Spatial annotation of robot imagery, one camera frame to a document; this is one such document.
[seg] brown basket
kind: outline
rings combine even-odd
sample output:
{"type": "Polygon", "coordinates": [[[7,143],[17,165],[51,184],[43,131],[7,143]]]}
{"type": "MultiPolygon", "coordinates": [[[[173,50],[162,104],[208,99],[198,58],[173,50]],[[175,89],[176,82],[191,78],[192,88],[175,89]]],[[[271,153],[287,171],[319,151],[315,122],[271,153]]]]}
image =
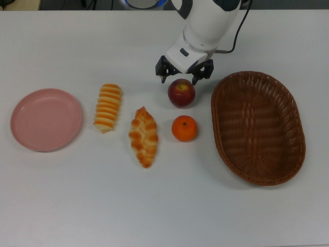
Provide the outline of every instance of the brown basket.
{"type": "Polygon", "coordinates": [[[225,164],[257,185],[282,184],[305,158],[305,137],[288,89],[261,72],[224,78],[211,99],[215,142],[225,164]]]}

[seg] apple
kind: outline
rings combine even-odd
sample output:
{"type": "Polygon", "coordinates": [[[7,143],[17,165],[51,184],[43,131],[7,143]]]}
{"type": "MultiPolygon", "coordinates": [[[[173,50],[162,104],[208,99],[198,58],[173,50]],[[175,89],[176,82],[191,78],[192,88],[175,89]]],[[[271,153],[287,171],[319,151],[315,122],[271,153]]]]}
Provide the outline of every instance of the apple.
{"type": "Polygon", "coordinates": [[[168,88],[168,97],[177,107],[185,107],[195,98],[195,89],[192,83],[186,79],[173,81],[168,88]]]}

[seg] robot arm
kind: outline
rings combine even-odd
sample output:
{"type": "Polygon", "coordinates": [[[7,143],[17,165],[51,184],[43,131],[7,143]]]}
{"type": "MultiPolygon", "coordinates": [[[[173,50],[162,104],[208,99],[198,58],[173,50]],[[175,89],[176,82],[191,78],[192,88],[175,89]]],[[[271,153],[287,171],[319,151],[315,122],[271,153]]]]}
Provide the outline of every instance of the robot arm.
{"type": "Polygon", "coordinates": [[[172,0],[177,12],[187,19],[183,32],[156,65],[156,75],[193,74],[193,84],[210,78],[210,59],[220,39],[231,27],[241,0],[172,0]]]}

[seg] pastry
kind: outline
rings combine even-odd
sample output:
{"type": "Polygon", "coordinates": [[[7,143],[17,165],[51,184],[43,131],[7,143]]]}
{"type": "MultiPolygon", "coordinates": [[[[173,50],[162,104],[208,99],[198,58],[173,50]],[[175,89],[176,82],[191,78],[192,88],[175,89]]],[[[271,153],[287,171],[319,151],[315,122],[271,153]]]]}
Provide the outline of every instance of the pastry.
{"type": "Polygon", "coordinates": [[[149,168],[157,151],[158,134],[156,122],[145,107],[136,111],[135,118],[131,123],[129,138],[141,166],[149,168]]]}
{"type": "Polygon", "coordinates": [[[94,125],[106,133],[114,130],[121,103],[121,89],[116,84],[105,84],[101,87],[96,105],[94,125]]]}

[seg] plate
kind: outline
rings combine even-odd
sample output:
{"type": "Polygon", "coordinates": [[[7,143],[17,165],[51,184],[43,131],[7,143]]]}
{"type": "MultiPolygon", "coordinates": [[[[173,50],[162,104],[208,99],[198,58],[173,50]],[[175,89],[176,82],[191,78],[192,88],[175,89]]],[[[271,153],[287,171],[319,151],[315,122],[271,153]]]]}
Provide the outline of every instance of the plate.
{"type": "Polygon", "coordinates": [[[81,121],[82,111],[75,97],[59,89],[42,89],[17,104],[10,128],[22,146],[49,152],[72,141],[80,130],[81,121]]]}

